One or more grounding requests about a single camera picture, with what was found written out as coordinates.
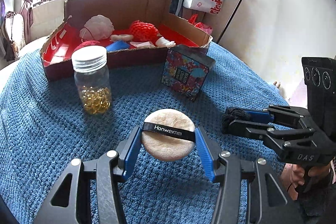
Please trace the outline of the person right hand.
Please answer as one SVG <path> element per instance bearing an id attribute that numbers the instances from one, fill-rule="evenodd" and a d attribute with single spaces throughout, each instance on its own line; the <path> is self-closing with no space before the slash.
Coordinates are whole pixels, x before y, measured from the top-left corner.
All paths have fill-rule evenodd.
<path id="1" fill-rule="evenodd" d="M 329 175 L 330 172 L 333 172 L 333 163 L 330 162 L 326 166 L 314 166 L 307 173 L 310 178 L 315 179 L 316 182 L 321 181 Z M 299 185 L 305 184 L 305 169 L 297 164 L 286 164 L 282 174 L 280 176 L 280 181 L 283 186 L 288 190 L 288 193 L 292 200 L 297 200 L 298 193 L 295 191 L 295 188 Z"/>

